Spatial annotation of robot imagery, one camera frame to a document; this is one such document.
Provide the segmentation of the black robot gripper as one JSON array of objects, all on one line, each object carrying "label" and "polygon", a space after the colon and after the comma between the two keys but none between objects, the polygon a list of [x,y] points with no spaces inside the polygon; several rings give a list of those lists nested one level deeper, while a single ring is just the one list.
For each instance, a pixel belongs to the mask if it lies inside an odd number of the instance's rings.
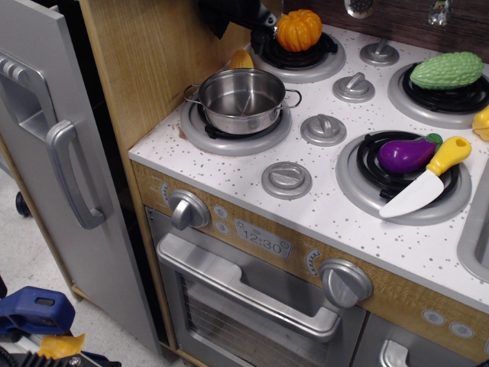
[{"label": "black robot gripper", "polygon": [[277,36],[277,18],[259,0],[203,0],[197,5],[212,33],[221,39],[228,24],[251,30],[251,47],[262,54],[265,46]]}]

